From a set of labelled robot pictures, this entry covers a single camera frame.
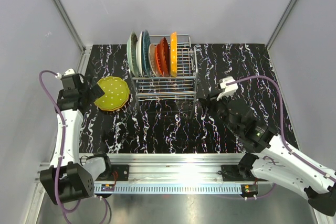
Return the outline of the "green scalloped plate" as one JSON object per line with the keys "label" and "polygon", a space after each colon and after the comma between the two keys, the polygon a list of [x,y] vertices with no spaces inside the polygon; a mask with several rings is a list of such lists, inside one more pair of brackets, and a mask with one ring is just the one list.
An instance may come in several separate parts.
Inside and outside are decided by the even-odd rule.
{"label": "green scalloped plate", "polygon": [[118,98],[127,99],[130,97],[130,89],[128,84],[119,77],[105,77],[100,79],[98,84],[105,92],[105,94],[98,100]]}

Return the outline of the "light green flower plate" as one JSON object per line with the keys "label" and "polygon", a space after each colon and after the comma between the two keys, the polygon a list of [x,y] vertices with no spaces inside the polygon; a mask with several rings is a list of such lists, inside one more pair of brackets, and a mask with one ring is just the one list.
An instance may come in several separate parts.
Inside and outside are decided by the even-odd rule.
{"label": "light green flower plate", "polygon": [[137,59],[136,59],[136,45],[138,42],[138,38],[135,32],[132,32],[128,41],[127,41],[127,59],[128,65],[135,77],[139,76],[139,70],[137,67]]}

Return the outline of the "white plate teal rim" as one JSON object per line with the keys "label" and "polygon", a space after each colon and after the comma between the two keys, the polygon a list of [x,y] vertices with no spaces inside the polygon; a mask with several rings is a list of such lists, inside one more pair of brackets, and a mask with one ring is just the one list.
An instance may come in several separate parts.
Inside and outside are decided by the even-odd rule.
{"label": "white plate teal rim", "polygon": [[136,48],[136,62],[137,67],[139,71],[139,77],[144,77],[143,70],[142,70],[142,37],[143,37],[143,31],[140,32],[137,42],[137,48]]}

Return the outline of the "cream plate with dark patch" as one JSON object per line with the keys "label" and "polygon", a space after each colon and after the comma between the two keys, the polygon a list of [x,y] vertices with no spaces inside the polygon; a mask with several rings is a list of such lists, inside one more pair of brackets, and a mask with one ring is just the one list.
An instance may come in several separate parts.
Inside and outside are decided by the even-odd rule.
{"label": "cream plate with dark patch", "polygon": [[156,66],[156,56],[155,56],[155,44],[150,44],[149,46],[149,62],[150,62],[150,68],[152,70],[152,73],[155,77],[158,76],[158,68]]}

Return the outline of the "dark teal plate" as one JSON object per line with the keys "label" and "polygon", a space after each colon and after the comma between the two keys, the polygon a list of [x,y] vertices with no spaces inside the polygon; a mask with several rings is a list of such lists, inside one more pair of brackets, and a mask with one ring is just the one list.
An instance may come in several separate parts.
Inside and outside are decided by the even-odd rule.
{"label": "dark teal plate", "polygon": [[148,77],[151,77],[151,67],[149,61],[150,35],[147,30],[142,34],[142,69]]}

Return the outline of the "red-orange scalloped plate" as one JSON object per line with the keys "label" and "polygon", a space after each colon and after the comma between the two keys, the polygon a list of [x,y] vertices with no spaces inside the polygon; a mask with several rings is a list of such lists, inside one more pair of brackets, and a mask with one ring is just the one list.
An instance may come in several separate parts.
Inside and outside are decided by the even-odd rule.
{"label": "red-orange scalloped plate", "polygon": [[160,57],[159,57],[159,44],[155,47],[155,61],[156,61],[156,68],[157,68],[157,76],[161,77],[163,76],[161,71],[161,65],[160,65]]}

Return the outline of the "dark red scalloped plate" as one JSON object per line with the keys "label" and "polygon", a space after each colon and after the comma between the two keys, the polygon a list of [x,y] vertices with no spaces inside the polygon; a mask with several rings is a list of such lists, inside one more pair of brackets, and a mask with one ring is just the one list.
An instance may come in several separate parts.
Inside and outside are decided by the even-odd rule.
{"label": "dark red scalloped plate", "polygon": [[160,57],[160,64],[161,64],[161,71],[164,77],[169,76],[169,70],[167,66],[167,59],[166,59],[166,47],[168,46],[167,40],[163,37],[159,43],[159,57]]}

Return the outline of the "yellow scalloped plate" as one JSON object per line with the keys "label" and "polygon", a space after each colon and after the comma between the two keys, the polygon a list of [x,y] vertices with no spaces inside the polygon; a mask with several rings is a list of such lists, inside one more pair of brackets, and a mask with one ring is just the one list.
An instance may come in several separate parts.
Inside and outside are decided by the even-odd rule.
{"label": "yellow scalloped plate", "polygon": [[170,75],[177,77],[177,32],[170,35]]}

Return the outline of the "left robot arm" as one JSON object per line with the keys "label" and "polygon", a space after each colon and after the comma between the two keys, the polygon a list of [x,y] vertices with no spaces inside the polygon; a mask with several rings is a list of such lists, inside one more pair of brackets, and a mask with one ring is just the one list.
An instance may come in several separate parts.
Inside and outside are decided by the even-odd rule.
{"label": "left robot arm", "polygon": [[62,83],[57,99],[47,92],[57,116],[56,144],[48,169],[40,172],[40,182],[55,205],[81,201],[94,195],[97,179],[108,180],[113,168],[105,153],[99,152],[81,164],[79,141],[85,109],[102,97],[96,84],[89,87],[85,77],[73,69],[52,75]]}

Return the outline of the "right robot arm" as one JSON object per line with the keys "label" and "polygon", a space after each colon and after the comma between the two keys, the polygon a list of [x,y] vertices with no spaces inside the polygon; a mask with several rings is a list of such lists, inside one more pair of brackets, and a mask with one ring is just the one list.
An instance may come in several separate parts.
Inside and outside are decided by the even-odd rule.
{"label": "right robot arm", "polygon": [[199,99],[209,115],[219,119],[239,141],[246,153],[237,165],[243,180],[263,179],[282,186],[308,201],[315,210],[335,216],[335,170],[313,162],[290,144],[283,143],[281,135],[258,120],[243,100]]}

